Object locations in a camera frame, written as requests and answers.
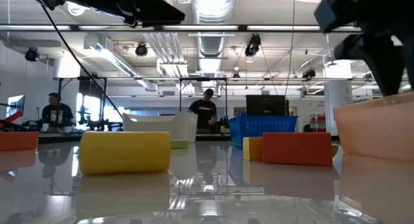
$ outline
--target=overhead beam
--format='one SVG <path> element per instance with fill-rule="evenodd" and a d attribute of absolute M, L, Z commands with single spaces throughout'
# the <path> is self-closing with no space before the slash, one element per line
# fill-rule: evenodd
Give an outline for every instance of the overhead beam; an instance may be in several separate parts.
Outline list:
<path fill-rule="evenodd" d="M 317 25 L 169 25 L 136 28 L 125 25 L 58 25 L 62 32 L 256 32 L 256 33 L 319 33 Z M 51 25 L 0 24 L 0 32 L 54 32 Z M 338 27 L 334 33 L 361 33 L 360 28 Z"/>

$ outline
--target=small yellow block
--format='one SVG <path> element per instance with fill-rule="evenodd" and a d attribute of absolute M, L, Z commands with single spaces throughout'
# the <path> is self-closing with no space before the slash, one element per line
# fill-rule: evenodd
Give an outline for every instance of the small yellow block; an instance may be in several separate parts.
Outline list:
<path fill-rule="evenodd" d="M 263 160 L 263 137 L 243 138 L 243 158 L 249 161 Z"/>

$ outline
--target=ceiling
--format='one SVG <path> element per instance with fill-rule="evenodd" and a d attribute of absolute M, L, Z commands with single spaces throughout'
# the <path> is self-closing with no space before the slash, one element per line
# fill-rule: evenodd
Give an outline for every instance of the ceiling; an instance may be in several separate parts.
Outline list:
<path fill-rule="evenodd" d="M 0 24 L 49 24 L 49 21 L 41 7 L 32 0 L 0 0 Z M 191 24 L 191 0 L 172 0 L 173 5 L 186 14 L 182 24 Z M 295 1 L 293 0 L 235 0 L 234 11 L 229 25 L 253 25 L 253 24 L 275 24 L 275 25 L 317 25 L 313 16 L 317 0 Z M 50 12 L 57 24 L 122 24 L 116 17 L 87 10 L 81 16 L 72 16 L 65 6 L 58 7 Z M 5 40 L 6 32 L 0 32 L 0 38 Z M 83 58 L 87 68 L 98 72 L 102 76 L 123 76 L 119 70 L 106 63 L 104 60 L 88 57 L 83 42 L 86 33 L 65 33 L 69 45 L 75 49 L 78 56 Z M 96 33 L 99 39 L 109 38 L 114 43 L 114 52 L 125 62 L 130 64 L 134 70 L 142 76 L 160 76 L 157 70 L 157 57 L 149 47 L 146 57 L 138 58 L 135 48 L 138 42 L 145 42 L 141 33 Z M 318 76 L 322 76 L 323 57 L 318 56 L 333 49 L 348 34 L 332 33 L 324 36 L 320 33 L 262 33 L 262 50 L 256 55 L 253 63 L 246 63 L 243 49 L 251 36 L 251 33 L 235 33 L 227 37 L 225 43 L 224 60 L 221 65 L 221 73 L 218 76 L 231 76 L 234 67 L 240 67 L 242 77 L 286 77 L 292 76 L 293 71 L 301 77 L 305 70 L 301 68 L 304 63 L 309 62 L 310 67 L 316 70 Z M 180 47 L 185 60 L 188 62 L 188 72 L 194 74 L 197 70 L 197 50 L 195 38 L 189 37 L 188 33 L 179 33 Z M 55 33 L 50 32 L 11 32 L 9 36 L 9 47 L 15 50 L 25 51 L 19 47 L 22 41 L 60 41 Z M 40 53 L 49 58 L 65 56 L 67 51 L 64 47 L 48 48 L 40 47 Z M 366 73 L 367 66 L 360 62 L 353 63 L 353 75 L 358 76 Z"/>

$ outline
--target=yellow foam block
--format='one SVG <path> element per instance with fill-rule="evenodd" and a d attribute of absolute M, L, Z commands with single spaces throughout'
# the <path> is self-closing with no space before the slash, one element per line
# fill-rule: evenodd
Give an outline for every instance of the yellow foam block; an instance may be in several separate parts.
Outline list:
<path fill-rule="evenodd" d="M 263 159 L 263 137 L 243 138 L 243 158 L 249 161 Z"/>
<path fill-rule="evenodd" d="M 165 172 L 170 153 L 168 132 L 86 132 L 79 166 L 84 175 Z"/>
<path fill-rule="evenodd" d="M 82 176 L 76 200 L 78 219 L 153 213 L 169 208 L 169 175 Z"/>

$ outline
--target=red block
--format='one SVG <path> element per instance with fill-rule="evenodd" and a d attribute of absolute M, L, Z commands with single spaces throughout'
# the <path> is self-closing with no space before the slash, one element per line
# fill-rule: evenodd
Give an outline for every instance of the red block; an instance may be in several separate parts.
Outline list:
<path fill-rule="evenodd" d="M 37 132 L 0 132 L 0 151 L 33 150 L 37 146 Z"/>
<path fill-rule="evenodd" d="M 264 133 L 263 162 L 332 166 L 329 133 Z"/>

